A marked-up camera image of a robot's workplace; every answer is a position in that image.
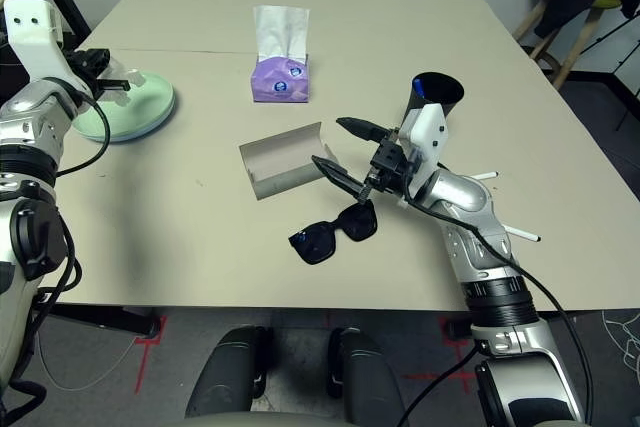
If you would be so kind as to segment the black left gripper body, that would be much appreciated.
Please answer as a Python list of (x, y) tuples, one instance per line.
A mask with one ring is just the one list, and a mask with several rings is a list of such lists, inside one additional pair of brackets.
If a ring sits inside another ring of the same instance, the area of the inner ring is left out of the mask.
[(67, 63), (72, 72), (89, 87), (92, 96), (96, 97), (99, 91), (96, 87), (96, 80), (100, 75), (100, 65), (87, 65), (85, 63), (85, 51), (69, 52), (67, 54)]

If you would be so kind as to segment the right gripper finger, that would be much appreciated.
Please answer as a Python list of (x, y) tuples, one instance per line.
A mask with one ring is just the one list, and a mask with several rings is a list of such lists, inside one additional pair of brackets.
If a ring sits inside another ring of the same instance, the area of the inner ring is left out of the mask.
[(336, 123), (347, 130), (350, 134), (365, 140), (380, 143), (384, 139), (388, 139), (391, 130), (374, 124), (370, 121), (354, 118), (340, 117), (336, 119)]
[(371, 192), (371, 187), (349, 175), (348, 171), (333, 160), (311, 156), (317, 169), (336, 187), (345, 191), (358, 203), (365, 203)]

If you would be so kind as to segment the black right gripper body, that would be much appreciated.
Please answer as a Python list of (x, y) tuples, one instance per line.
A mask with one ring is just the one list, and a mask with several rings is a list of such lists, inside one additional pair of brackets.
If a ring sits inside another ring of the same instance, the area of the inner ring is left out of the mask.
[(378, 144), (370, 161), (367, 185), (373, 190), (394, 195), (404, 195), (413, 179), (416, 159), (407, 157), (398, 142), (398, 130), (391, 130)]

